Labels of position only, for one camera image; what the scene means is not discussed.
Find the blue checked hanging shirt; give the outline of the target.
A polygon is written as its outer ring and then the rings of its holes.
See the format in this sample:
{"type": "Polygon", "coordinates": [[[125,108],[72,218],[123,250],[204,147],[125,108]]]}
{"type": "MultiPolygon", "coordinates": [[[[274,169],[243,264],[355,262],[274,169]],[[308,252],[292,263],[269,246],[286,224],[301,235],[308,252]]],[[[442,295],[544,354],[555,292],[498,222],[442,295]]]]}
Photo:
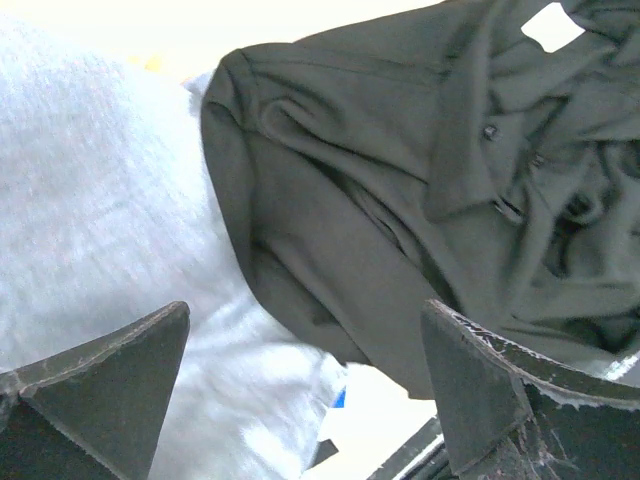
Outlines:
{"type": "Polygon", "coordinates": [[[342,409],[345,406],[346,388],[342,388],[332,404],[333,409],[342,409]]]}

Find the grey hanging shirt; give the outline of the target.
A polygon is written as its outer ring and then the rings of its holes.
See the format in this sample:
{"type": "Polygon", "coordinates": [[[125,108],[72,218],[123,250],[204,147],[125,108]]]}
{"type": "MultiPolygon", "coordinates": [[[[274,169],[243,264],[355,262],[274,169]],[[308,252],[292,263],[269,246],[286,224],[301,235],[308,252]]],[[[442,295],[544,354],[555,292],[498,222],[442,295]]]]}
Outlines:
{"type": "Polygon", "coordinates": [[[345,372],[264,311],[201,150],[199,100],[1,19],[1,367],[181,300],[191,330],[154,479],[297,479],[345,372]]]}

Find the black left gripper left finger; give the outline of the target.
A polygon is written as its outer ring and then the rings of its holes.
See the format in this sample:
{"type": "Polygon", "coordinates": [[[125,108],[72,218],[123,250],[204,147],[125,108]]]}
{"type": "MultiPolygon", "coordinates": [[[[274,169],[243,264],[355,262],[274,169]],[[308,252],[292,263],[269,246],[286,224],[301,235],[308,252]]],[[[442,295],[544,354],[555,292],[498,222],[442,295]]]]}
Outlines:
{"type": "Polygon", "coordinates": [[[2,374],[2,478],[147,478],[189,326],[173,302],[2,374]]]}

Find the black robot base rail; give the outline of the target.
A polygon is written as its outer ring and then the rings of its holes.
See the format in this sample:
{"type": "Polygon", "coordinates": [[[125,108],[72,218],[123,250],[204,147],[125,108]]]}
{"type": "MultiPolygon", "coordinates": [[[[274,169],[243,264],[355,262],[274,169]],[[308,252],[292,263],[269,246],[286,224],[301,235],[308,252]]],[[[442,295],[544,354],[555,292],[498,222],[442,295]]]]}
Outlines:
{"type": "Polygon", "coordinates": [[[302,479],[409,479],[423,465],[435,472],[446,463],[444,437],[438,416],[430,418],[404,443],[381,459],[364,449],[364,441],[355,447],[338,447],[330,439],[318,443],[312,463],[302,479]]]}

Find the black shirt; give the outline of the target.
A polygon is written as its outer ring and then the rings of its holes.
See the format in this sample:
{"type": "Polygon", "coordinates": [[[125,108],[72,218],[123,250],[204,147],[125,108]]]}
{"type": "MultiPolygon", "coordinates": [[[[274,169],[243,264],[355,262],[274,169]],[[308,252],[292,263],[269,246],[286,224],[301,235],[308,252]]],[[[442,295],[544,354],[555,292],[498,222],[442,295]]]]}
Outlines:
{"type": "Polygon", "coordinates": [[[445,1],[222,59],[205,160],[240,269],[298,339],[432,395],[437,299],[606,376],[639,349],[639,5],[445,1]]]}

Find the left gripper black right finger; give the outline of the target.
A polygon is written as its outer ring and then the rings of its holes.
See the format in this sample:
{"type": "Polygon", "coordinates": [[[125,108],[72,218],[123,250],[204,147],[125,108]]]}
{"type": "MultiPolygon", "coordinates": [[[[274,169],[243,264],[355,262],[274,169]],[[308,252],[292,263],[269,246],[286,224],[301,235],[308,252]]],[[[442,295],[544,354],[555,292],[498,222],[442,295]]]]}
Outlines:
{"type": "Polygon", "coordinates": [[[560,364],[438,301],[421,329],[458,478],[638,478],[637,387],[560,364]]]}

